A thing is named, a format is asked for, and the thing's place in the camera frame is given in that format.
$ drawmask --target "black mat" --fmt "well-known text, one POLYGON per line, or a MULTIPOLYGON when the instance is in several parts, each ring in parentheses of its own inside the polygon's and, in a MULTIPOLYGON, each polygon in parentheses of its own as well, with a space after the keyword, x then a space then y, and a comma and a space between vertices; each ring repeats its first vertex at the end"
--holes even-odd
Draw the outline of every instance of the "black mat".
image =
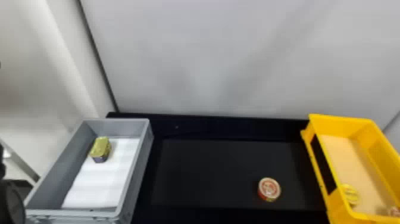
POLYGON ((299 134, 307 120, 143 113, 107 117, 148 118, 154 133, 132 223, 329 223, 299 134), (191 175, 198 172, 198 178, 191 175), (283 188, 273 204, 255 195, 256 182, 267 175, 283 188), (223 180, 236 184, 228 189, 232 194, 226 193, 223 180))
POLYGON ((199 141, 162 143, 152 204, 274 210, 324 210, 301 142, 199 141), (263 177, 282 194, 273 203, 257 196, 263 177))

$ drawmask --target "white wall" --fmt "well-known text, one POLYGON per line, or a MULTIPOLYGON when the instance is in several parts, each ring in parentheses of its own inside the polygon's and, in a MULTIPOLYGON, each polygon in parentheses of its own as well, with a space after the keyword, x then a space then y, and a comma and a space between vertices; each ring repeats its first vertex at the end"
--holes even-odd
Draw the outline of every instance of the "white wall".
POLYGON ((121 111, 307 118, 400 110, 395 0, 82 0, 121 111))
POLYGON ((39 175, 82 118, 113 111, 74 7, 0 1, 0 138, 39 175))

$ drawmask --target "yellow plastic bin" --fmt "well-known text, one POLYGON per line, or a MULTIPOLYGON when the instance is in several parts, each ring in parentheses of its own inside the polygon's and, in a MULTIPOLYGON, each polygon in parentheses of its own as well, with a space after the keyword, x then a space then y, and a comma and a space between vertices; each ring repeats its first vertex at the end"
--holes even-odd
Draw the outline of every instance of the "yellow plastic bin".
POLYGON ((400 223, 388 215, 400 207, 400 157, 375 122, 310 114, 301 136, 331 224, 400 223), (358 191, 357 205, 346 200, 345 185, 358 191))

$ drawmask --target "gray plastic bin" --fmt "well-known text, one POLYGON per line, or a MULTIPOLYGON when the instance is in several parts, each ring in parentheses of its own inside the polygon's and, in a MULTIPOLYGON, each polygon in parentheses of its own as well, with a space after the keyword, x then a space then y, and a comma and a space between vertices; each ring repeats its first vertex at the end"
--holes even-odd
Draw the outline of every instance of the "gray plastic bin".
POLYGON ((65 150, 25 199, 27 220, 36 223, 130 223, 153 138, 148 119, 84 120, 65 150), (98 136, 140 138, 118 206, 106 209, 61 209, 68 190, 98 136))

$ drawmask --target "white foam liner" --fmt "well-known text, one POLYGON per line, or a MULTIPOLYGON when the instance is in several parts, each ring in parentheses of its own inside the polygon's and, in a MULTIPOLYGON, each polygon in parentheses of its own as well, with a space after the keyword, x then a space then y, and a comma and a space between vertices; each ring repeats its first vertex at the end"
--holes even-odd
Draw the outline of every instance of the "white foam liner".
POLYGON ((63 209, 117 207, 129 168, 138 153, 139 138, 110 138, 111 153, 104 163, 87 155, 62 204, 63 209))

